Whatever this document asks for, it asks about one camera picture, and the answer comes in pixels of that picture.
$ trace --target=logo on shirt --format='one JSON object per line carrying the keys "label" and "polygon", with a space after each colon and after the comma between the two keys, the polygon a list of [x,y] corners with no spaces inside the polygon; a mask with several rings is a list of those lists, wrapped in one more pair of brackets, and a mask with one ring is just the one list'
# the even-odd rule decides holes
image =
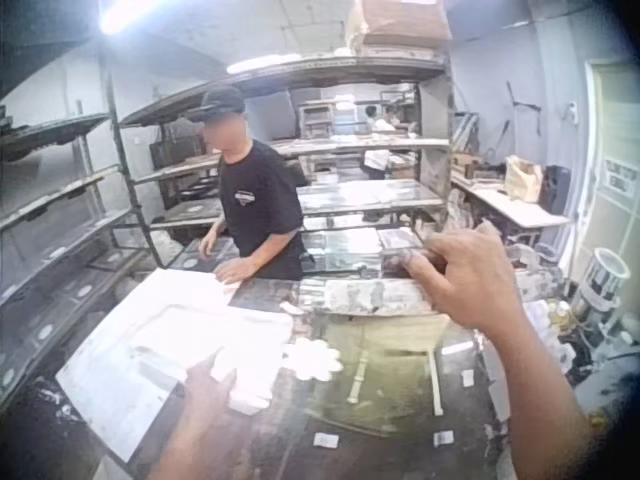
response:
{"label": "logo on shirt", "polygon": [[236,192],[236,200],[240,203],[240,205],[242,205],[243,207],[246,207],[248,204],[253,203],[256,201],[256,197],[253,193],[251,192],[247,192],[245,190],[238,190]]}

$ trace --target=white table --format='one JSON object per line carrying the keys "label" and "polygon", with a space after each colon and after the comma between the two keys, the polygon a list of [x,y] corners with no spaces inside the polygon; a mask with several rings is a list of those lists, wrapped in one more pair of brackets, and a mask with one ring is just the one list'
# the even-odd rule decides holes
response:
{"label": "white table", "polygon": [[500,185],[483,185],[458,178],[452,173],[451,182],[466,192],[471,200],[479,200],[492,211],[504,217],[512,228],[506,233],[513,240],[521,241],[528,237],[527,243],[534,245],[542,230],[571,223],[571,219],[562,215],[552,215],[537,203],[513,200],[500,191]]}

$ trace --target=black t-shirt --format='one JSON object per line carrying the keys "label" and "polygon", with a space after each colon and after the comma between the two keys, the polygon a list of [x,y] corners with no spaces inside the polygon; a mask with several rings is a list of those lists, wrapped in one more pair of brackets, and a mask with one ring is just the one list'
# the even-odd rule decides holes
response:
{"label": "black t-shirt", "polygon": [[[225,221],[240,255],[248,257],[270,234],[302,227],[302,208],[291,174],[280,154],[253,141],[249,154],[237,163],[220,161],[220,201]],[[299,280],[302,238],[298,232],[257,277]]]}

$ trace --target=black baseball cap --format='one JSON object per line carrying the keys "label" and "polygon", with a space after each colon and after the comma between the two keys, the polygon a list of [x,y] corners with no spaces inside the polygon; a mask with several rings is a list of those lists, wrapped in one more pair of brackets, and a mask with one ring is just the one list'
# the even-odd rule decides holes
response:
{"label": "black baseball cap", "polygon": [[202,104],[185,112],[192,122],[208,122],[225,113],[244,113],[244,97],[235,87],[216,87],[204,94]]}

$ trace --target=small white tag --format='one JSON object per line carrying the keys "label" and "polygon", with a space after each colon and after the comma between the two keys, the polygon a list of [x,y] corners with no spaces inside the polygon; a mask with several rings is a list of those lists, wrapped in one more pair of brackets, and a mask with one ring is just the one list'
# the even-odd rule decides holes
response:
{"label": "small white tag", "polygon": [[453,430],[445,430],[444,432],[436,432],[433,434],[433,446],[448,445],[453,443]]}
{"label": "small white tag", "polygon": [[473,370],[463,370],[462,371],[462,386],[463,387],[473,387]]}
{"label": "small white tag", "polygon": [[340,437],[338,435],[331,435],[329,433],[316,433],[316,435],[313,437],[313,446],[324,448],[338,448],[338,440],[340,440]]}

